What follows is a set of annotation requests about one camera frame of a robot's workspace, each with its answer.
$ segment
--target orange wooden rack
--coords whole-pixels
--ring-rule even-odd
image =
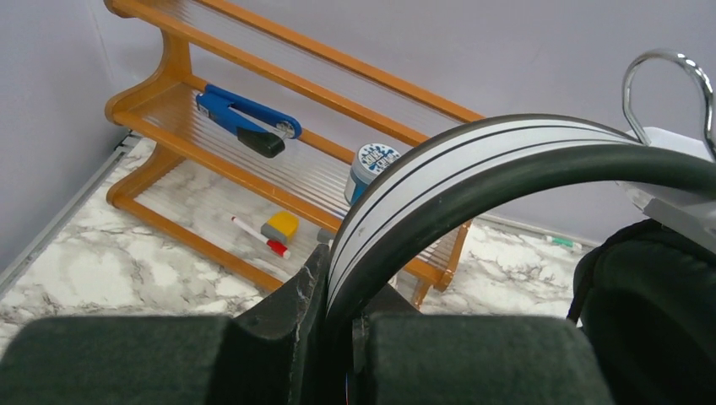
[[[269,291],[281,281],[264,268],[149,208],[139,197],[178,166],[192,161],[335,232],[348,209],[337,179],[347,179],[354,153],[305,128],[286,159],[279,159],[282,154],[267,161],[235,139],[231,142],[230,134],[196,110],[194,96],[207,82],[193,74],[190,44],[409,146],[427,140],[426,133],[483,118],[227,1],[105,0],[105,4],[118,16],[155,25],[164,41],[155,73],[106,105],[108,120],[157,142],[146,163],[111,188],[107,201]],[[398,113],[391,118],[377,112],[381,108],[376,100]],[[304,175],[308,179],[292,176],[296,165],[309,166],[300,168],[309,173]],[[430,287],[444,290],[450,284],[468,228],[464,224],[445,235],[406,265],[405,270],[418,279],[414,305],[420,306]],[[302,253],[310,250],[306,246]]]

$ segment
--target small gray object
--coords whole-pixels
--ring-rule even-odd
[[[270,240],[277,240],[284,245],[288,245],[289,243],[289,239],[286,237],[286,235],[282,234],[276,228],[269,224],[261,225],[261,235],[266,236]]]
[[[321,228],[318,231],[318,236],[316,239],[321,243],[329,243],[331,240],[335,239],[335,233],[331,232],[328,229]]]

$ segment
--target blue crimping tool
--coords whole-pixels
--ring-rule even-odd
[[[203,94],[197,94],[197,108],[266,158],[273,158],[285,149],[284,139],[301,135],[301,124],[293,117],[212,84],[206,85]],[[238,111],[268,124],[275,131],[263,129]]]

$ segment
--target headphone ear cushion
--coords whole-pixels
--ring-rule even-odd
[[[583,329],[619,402],[700,403],[716,396],[716,255],[654,224],[578,264]]]

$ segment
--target chrome metal handle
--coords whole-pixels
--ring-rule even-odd
[[[642,124],[639,123],[639,120],[634,116],[632,111],[632,80],[639,65],[649,59],[665,59],[676,63],[693,79],[694,83],[696,83],[701,90],[703,108],[705,110],[705,117],[703,119],[703,143],[706,145],[706,149],[708,149],[711,156],[716,159],[716,139],[714,139],[716,133],[713,133],[713,89],[711,88],[711,82],[708,80],[706,73],[693,60],[686,57],[683,53],[668,49],[647,51],[634,59],[634,62],[632,62],[626,70],[624,80],[621,82],[621,108],[624,111],[624,117],[629,122],[632,130],[634,130],[634,133],[637,134],[639,142],[644,145],[650,144]]]

